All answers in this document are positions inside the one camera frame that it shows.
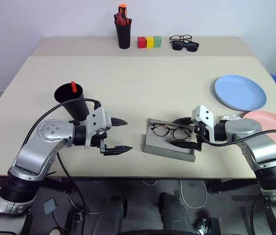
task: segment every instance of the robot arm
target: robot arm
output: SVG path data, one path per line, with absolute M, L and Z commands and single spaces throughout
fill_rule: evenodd
M 106 132 L 113 125 L 126 124 L 121 119 L 111 118 L 103 107 L 90 113 L 85 125 L 54 119 L 40 123 L 36 135 L 19 151 L 0 188 L 0 231 L 21 233 L 26 212 L 31 208 L 35 194 L 60 149 L 74 144 L 84 145 L 85 149 L 98 147 L 104 155 L 127 152 L 132 147 L 109 149 L 104 144 Z
M 261 132 L 261 125 L 252 119 L 221 121 L 214 125 L 211 111 L 203 105 L 198 106 L 191 118 L 180 118 L 178 124 L 194 124 L 197 134 L 196 142 L 172 141 L 171 144 L 201 151 L 201 143 L 205 140 L 233 142 L 252 134 Z M 266 200 L 266 214 L 270 214 L 270 223 L 276 224 L 276 144 L 267 135 L 259 135 L 252 139 L 237 143 L 242 150 L 250 168 L 261 185 L 261 193 Z

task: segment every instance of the black cable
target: black cable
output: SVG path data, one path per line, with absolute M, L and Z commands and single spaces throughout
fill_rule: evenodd
M 253 215 L 254 215 L 254 208 L 255 208 L 255 205 L 256 205 L 256 202 L 259 200 L 259 198 L 262 196 L 262 193 L 260 193 L 256 198 L 255 200 L 253 201 L 252 203 L 252 206 L 251 206 L 251 211 L 250 211 L 250 228 L 251 228 L 251 233 L 252 235 L 255 235 L 255 231 L 254 231 L 254 219 L 253 219 Z
M 46 113 L 44 113 L 44 114 L 34 123 L 34 125 L 33 125 L 33 126 L 31 127 L 31 129 L 29 130 L 28 134 L 26 135 L 25 140 L 24 140 L 22 146 L 24 146 L 24 145 L 28 142 L 28 140 L 29 140 L 29 138 L 30 138 L 32 132 L 34 131 L 34 129 L 39 125 L 39 123 L 40 123 L 47 115 L 49 115 L 51 112 L 53 112 L 54 110 L 58 109 L 59 107 L 65 105 L 65 104 L 71 103 L 71 102 L 75 102 L 75 101 L 90 101 L 90 102 L 93 102 L 93 103 L 95 104 L 95 106 L 96 106 L 96 105 L 99 105 L 99 106 L 100 106 L 100 102 L 99 102 L 98 100 L 95 100 L 95 99 L 86 99 L 86 98 L 70 99 L 70 100 L 64 101 L 64 102 L 62 102 L 62 103 L 56 105 L 55 107 L 51 108 L 51 109 L 48 110 Z
M 264 135 L 264 134 L 268 134 L 268 133 L 276 133 L 276 130 L 261 131 L 261 132 L 255 133 L 255 134 L 253 134 L 253 135 L 250 135 L 250 136 L 241 138 L 241 139 L 236 140 L 236 141 L 228 142 L 228 143 L 212 143 L 212 142 L 208 141 L 208 140 L 204 137 L 204 135 L 201 134 L 200 137 L 201 137 L 207 144 L 209 144 L 209 145 L 211 145 L 211 146 L 223 147 L 223 146 L 228 146 L 228 145 L 240 143 L 240 142 L 249 140 L 249 139 L 251 139 L 251 138 L 254 138 L 254 137 L 256 137 L 256 136 L 260 136 L 260 135 Z
M 55 224 L 56 224 L 62 231 L 64 231 L 64 229 L 63 229 L 62 227 L 60 227 L 59 224 L 57 223 L 57 221 L 56 221 L 56 219 L 55 219 L 55 216 L 54 216 L 54 213 L 51 212 L 51 214 L 52 214 L 52 216 L 53 216 L 53 220 L 54 220 Z
M 57 158 L 59 160 L 59 163 L 61 165 L 61 167 L 63 168 L 65 174 L 67 175 L 69 181 L 71 182 L 71 184 L 73 184 L 74 188 L 77 190 L 81 200 L 82 200 L 82 207 L 83 207 L 83 210 L 84 212 L 82 213 L 82 228 L 81 228 L 81 235 L 83 235 L 83 230 L 84 230 L 84 223 L 85 223 L 85 200 L 84 200 L 84 197 L 80 191 L 80 189 L 78 188 L 77 184 L 75 183 L 74 179 L 70 176 L 70 174 L 68 173 L 68 171 L 66 170 L 63 162 L 61 161 L 60 159 L 60 156 L 59 156 L 59 153 L 57 153 Z

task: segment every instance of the orange marker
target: orange marker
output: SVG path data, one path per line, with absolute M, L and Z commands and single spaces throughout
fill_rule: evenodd
M 77 93 L 77 86 L 75 85 L 75 82 L 71 82 L 71 88 L 73 89 L 73 93 Z

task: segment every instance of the gray floor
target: gray floor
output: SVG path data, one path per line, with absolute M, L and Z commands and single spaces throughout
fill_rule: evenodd
M 159 180 L 154 186 L 147 186 L 141 180 L 102 180 L 77 182 L 82 190 L 90 212 L 99 212 L 101 207 L 114 194 L 121 193 L 128 199 L 128 214 L 124 219 L 123 231 L 139 229 L 162 229 L 157 201 L 161 192 L 169 192 L 180 196 L 178 180 Z M 187 208 L 191 223 L 203 216 L 218 218 L 223 235 L 250 235 L 249 212 L 252 200 L 259 193 L 259 186 L 251 186 L 240 190 L 221 194 L 208 194 L 207 204 L 201 209 Z M 187 203 L 198 206 L 204 202 L 205 190 L 200 181 L 183 181 L 183 194 Z M 73 208 L 66 196 L 48 189 L 38 191 L 32 213 L 34 216 L 31 235 L 47 235 L 55 226 L 51 215 L 45 215 L 43 203 L 50 198 L 56 200 L 58 209 L 54 211 L 57 222 L 63 227 L 68 211 Z M 81 205 L 77 193 L 72 195 L 76 204 Z M 271 234 L 259 202 L 255 210 L 255 231 L 258 235 Z M 86 234 L 91 234 L 98 215 L 86 217 Z

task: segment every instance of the yellow block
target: yellow block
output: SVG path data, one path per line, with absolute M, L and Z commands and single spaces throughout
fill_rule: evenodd
M 154 38 L 153 37 L 146 37 L 147 40 L 147 48 L 154 47 Z

